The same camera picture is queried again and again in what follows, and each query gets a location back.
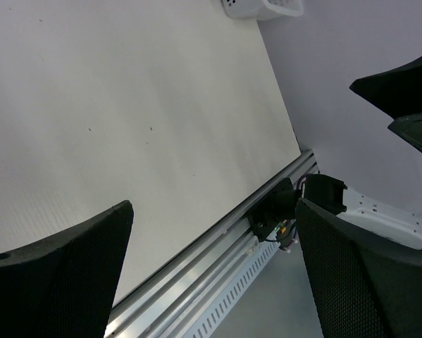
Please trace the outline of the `white plastic basket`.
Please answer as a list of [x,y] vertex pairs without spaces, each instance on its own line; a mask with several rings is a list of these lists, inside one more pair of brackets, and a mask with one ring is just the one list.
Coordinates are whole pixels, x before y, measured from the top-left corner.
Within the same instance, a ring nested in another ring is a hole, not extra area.
[[299,17],[304,13],[300,0],[222,0],[231,18],[271,20],[281,16]]

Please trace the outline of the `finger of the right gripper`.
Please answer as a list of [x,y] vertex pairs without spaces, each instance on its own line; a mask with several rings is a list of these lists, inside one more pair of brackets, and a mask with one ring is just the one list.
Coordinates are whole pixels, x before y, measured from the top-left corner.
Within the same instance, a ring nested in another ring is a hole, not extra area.
[[422,56],[384,73],[359,78],[349,88],[393,119],[422,113]]
[[397,118],[387,128],[422,153],[422,113]]

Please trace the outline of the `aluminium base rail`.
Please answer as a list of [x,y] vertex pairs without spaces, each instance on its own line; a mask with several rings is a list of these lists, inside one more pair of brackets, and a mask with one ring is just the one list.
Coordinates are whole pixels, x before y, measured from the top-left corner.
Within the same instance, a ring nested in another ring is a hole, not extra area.
[[304,151],[118,304],[106,337],[178,337],[257,246],[272,243],[260,243],[250,231],[246,217],[250,208],[282,179],[296,182],[317,170],[313,152]]

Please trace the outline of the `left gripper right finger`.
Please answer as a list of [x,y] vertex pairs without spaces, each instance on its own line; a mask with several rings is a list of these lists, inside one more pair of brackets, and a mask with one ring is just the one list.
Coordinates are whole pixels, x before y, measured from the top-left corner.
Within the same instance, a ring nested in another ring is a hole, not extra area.
[[422,337],[422,251],[306,199],[296,224],[324,337]]

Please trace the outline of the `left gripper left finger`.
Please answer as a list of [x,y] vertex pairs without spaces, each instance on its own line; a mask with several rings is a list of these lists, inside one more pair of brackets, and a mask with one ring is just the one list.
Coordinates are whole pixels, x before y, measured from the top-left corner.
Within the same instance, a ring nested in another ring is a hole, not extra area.
[[103,337],[132,223],[122,201],[0,253],[0,337]]

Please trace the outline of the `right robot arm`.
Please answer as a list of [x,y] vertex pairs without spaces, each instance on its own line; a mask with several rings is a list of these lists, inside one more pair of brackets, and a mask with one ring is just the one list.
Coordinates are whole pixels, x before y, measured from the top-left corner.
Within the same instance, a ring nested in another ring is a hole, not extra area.
[[[422,153],[422,56],[392,70],[359,78],[349,87],[392,118],[388,130]],[[343,181],[306,174],[302,197],[357,227],[422,250],[422,213],[408,213],[361,194]]]

